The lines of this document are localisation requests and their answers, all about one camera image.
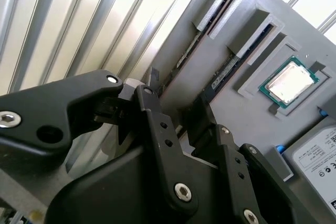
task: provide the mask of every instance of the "blue plastic part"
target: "blue plastic part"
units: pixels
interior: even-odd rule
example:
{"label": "blue plastic part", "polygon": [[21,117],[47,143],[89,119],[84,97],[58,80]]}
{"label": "blue plastic part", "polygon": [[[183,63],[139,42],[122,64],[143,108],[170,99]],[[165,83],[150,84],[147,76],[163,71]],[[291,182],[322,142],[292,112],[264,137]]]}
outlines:
{"label": "blue plastic part", "polygon": [[286,150],[286,148],[283,145],[278,145],[277,150],[280,154],[282,154]]}
{"label": "blue plastic part", "polygon": [[327,116],[328,115],[328,113],[324,110],[320,110],[320,114],[321,114],[321,116]]}

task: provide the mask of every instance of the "silver bolt head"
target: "silver bolt head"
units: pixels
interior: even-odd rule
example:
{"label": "silver bolt head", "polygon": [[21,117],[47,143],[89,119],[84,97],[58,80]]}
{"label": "silver bolt head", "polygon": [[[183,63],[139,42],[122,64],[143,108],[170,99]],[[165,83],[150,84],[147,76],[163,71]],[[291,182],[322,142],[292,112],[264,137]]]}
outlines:
{"label": "silver bolt head", "polygon": [[252,211],[245,209],[244,216],[249,224],[259,224],[257,216]]}
{"label": "silver bolt head", "polygon": [[249,150],[250,150],[253,154],[257,154],[257,150],[254,149],[252,146],[249,147]]}
{"label": "silver bolt head", "polygon": [[182,183],[177,183],[174,189],[176,196],[180,200],[185,202],[189,202],[191,200],[191,191],[186,185]]}
{"label": "silver bolt head", "polygon": [[112,83],[117,83],[118,80],[116,78],[114,78],[113,76],[107,76],[108,81],[112,82]]}
{"label": "silver bolt head", "polygon": [[224,131],[225,134],[230,134],[230,131],[226,127],[222,127],[222,131]]}
{"label": "silver bolt head", "polygon": [[12,128],[18,126],[21,116],[12,111],[0,111],[0,128]]}

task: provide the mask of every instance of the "screw hole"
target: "screw hole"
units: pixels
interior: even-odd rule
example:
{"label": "screw hole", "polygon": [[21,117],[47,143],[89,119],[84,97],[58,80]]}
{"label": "screw hole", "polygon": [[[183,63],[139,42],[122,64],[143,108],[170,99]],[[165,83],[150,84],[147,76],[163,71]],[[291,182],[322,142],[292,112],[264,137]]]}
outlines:
{"label": "screw hole", "polygon": [[168,140],[168,139],[166,139],[164,142],[166,143],[166,145],[167,145],[168,147],[172,147],[172,146],[173,146],[173,142],[170,141],[170,140]]}
{"label": "screw hole", "polygon": [[10,123],[10,122],[12,122],[12,121],[14,121],[15,120],[15,118],[14,118],[14,116],[13,115],[3,115],[3,116],[1,116],[1,121],[4,121],[4,122],[6,122],[6,123]]}
{"label": "screw hole", "polygon": [[58,143],[63,138],[63,132],[59,128],[48,125],[40,127],[36,134],[38,139],[48,144]]}
{"label": "screw hole", "polygon": [[160,123],[161,127],[163,127],[164,129],[166,129],[168,127],[168,125],[166,125],[165,123]]}
{"label": "screw hole", "polygon": [[252,222],[254,222],[256,219],[254,218],[254,216],[253,215],[251,215],[251,214],[249,214],[248,215],[248,218],[250,219],[250,221],[252,221]]}
{"label": "screw hole", "polygon": [[181,193],[183,196],[187,196],[188,191],[187,191],[187,189],[185,189],[184,187],[181,187],[181,188],[180,188],[180,193]]}
{"label": "screw hole", "polygon": [[238,176],[239,176],[241,179],[244,179],[244,178],[245,178],[244,174],[242,174],[242,173],[238,173]]}

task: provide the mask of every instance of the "corrugated metal wall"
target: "corrugated metal wall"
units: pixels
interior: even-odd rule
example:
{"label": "corrugated metal wall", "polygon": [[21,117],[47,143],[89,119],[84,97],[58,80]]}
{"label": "corrugated metal wall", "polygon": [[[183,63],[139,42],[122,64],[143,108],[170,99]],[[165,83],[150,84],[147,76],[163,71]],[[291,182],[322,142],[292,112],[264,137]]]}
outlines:
{"label": "corrugated metal wall", "polygon": [[[96,69],[141,79],[189,2],[0,0],[0,94]],[[110,130],[75,141],[74,176],[107,160],[100,144]]]}

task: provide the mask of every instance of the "hard drive label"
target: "hard drive label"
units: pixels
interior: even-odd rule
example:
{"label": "hard drive label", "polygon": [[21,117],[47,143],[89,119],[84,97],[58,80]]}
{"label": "hard drive label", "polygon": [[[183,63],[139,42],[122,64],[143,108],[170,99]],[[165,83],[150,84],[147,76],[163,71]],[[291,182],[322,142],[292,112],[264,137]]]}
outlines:
{"label": "hard drive label", "polygon": [[336,215],[336,127],[319,132],[293,154],[293,160]]}

